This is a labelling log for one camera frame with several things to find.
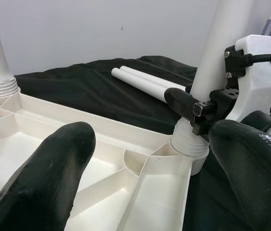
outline white wall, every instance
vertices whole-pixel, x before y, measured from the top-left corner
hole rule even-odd
[[[143,55],[197,66],[217,3],[0,0],[0,37],[15,74]],[[247,31],[260,33],[270,13],[271,0],[258,0]]]

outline black connector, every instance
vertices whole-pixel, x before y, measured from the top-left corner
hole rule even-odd
[[[245,69],[254,63],[271,62],[271,54],[244,54],[243,50],[236,51],[234,46],[225,50],[224,58],[228,79],[245,76]]]
[[[217,104],[214,102],[198,102],[193,105],[193,114],[201,117],[209,113],[214,113],[216,108]]]

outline white plastic base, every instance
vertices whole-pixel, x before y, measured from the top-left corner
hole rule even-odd
[[[197,159],[173,150],[171,136],[20,93],[0,98],[0,189],[43,139],[76,121],[97,142],[65,230],[181,230]]]

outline metal screw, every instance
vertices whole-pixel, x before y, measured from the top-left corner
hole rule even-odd
[[[226,51],[226,52],[224,52],[224,58],[227,58],[228,56],[230,56],[230,52],[229,51]]]
[[[232,73],[231,72],[227,72],[226,73],[226,78],[232,78]]]

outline black fabric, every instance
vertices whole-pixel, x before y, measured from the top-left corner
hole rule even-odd
[[[172,134],[180,118],[159,100],[111,76],[122,65],[181,84],[192,83],[196,67],[162,56],[100,60],[16,76],[23,94],[110,119]],[[184,230],[251,231],[223,169],[210,154],[191,177]]]

